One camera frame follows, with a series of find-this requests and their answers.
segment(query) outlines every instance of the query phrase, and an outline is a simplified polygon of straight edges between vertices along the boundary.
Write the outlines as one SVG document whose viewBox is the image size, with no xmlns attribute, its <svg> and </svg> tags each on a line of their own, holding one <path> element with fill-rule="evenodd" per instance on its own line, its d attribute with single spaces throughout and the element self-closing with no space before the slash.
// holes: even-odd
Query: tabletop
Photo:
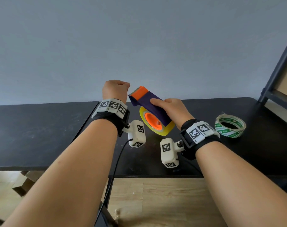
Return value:
<svg viewBox="0 0 287 227">
<path fill-rule="evenodd" d="M 45 170 L 98 102 L 0 106 L 0 170 Z"/>
<path fill-rule="evenodd" d="M 287 123 L 260 105 L 253 98 L 187 99 L 183 103 L 197 119 L 214 126 L 218 115 L 225 113 L 243 119 L 247 128 L 239 138 L 220 136 L 221 141 L 233 152 L 248 161 L 263 174 L 287 175 Z M 139 106 L 127 102 L 130 110 L 129 122 L 141 120 Z M 161 163 L 160 141 L 170 137 L 180 140 L 179 130 L 175 127 L 163 137 L 152 132 L 147 126 L 146 143 L 140 148 L 126 145 L 118 163 L 115 177 L 201 177 L 196 160 L 189 161 L 178 153 L 179 166 L 168 169 Z M 117 139 L 110 176 L 127 134 Z"/>
</svg>

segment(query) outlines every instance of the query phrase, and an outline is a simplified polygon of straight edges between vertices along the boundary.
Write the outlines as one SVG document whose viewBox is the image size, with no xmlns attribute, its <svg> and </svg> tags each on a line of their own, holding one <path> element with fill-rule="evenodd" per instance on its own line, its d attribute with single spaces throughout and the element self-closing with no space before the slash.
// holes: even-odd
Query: roll of tape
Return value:
<svg viewBox="0 0 287 227">
<path fill-rule="evenodd" d="M 237 127 L 237 129 L 228 128 L 224 126 L 222 122 L 232 124 L 235 127 Z M 215 130 L 218 133 L 222 134 L 223 136 L 226 136 L 229 138 L 240 137 L 243 134 L 245 129 L 246 129 L 246 123 L 242 119 L 236 116 L 233 116 L 233 115 L 223 114 L 223 115 L 218 116 L 215 121 Z"/>
<path fill-rule="evenodd" d="M 175 123 L 171 121 L 168 126 L 164 126 L 151 112 L 144 107 L 140 107 L 139 114 L 143 122 L 156 134 L 166 136 L 175 126 Z"/>
</svg>

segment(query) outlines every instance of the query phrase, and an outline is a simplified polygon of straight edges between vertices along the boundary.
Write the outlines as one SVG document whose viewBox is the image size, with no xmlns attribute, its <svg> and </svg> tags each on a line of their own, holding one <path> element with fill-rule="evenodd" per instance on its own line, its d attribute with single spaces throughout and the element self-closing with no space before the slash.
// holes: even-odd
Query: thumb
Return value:
<svg viewBox="0 0 287 227">
<path fill-rule="evenodd" d="M 128 91 L 130 87 L 130 83 L 126 82 L 123 84 L 123 87 Z"/>
<path fill-rule="evenodd" d="M 167 102 L 161 100 L 161 99 L 150 99 L 150 103 L 152 103 L 155 106 L 161 107 L 164 109 L 166 106 Z"/>
</svg>

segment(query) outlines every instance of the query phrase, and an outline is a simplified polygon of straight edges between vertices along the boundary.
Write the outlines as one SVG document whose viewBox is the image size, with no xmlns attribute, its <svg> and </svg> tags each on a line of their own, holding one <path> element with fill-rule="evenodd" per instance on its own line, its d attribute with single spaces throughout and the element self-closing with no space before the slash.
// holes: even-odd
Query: blue-gray wall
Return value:
<svg viewBox="0 0 287 227">
<path fill-rule="evenodd" d="M 0 0 L 0 105 L 258 98 L 287 44 L 287 0 Z"/>
</svg>

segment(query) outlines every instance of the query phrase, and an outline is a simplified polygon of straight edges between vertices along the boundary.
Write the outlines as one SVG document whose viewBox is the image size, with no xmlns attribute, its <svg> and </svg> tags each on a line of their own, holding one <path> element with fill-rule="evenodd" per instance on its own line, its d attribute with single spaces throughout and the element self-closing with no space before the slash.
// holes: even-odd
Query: screw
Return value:
<svg viewBox="0 0 287 227">
<path fill-rule="evenodd" d="M 178 147 L 183 147 L 182 141 L 177 142 L 177 146 L 178 146 Z"/>
</svg>

